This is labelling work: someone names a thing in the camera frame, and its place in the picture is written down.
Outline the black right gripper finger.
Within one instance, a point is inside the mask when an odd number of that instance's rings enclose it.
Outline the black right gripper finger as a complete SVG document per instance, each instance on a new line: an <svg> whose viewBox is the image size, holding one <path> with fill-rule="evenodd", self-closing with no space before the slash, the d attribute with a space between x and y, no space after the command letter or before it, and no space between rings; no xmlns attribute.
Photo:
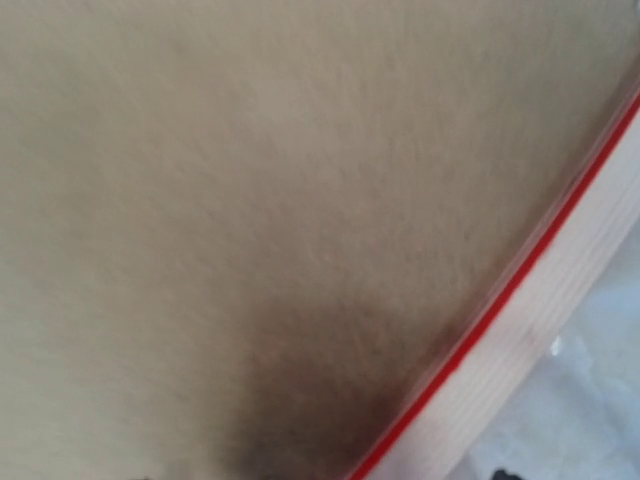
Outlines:
<svg viewBox="0 0 640 480"><path fill-rule="evenodd" d="M500 468L492 473L491 480L524 480L524 478L514 472Z"/></svg>

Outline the brown backing board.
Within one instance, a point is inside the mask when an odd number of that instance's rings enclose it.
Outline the brown backing board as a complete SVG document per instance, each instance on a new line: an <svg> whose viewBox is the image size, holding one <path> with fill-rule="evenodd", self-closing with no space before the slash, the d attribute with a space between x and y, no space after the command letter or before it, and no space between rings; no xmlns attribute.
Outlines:
<svg viewBox="0 0 640 480"><path fill-rule="evenodd" d="M631 1L5 1L1 475L332 479L639 65Z"/></svg>

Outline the red wooden picture frame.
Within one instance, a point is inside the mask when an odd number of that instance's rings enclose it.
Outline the red wooden picture frame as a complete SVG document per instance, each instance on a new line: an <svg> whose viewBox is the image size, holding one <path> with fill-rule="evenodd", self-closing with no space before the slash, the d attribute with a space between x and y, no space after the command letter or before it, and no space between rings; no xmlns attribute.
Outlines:
<svg viewBox="0 0 640 480"><path fill-rule="evenodd" d="M446 477L551 346L638 217L639 96L632 93L469 330L351 477Z"/></svg>

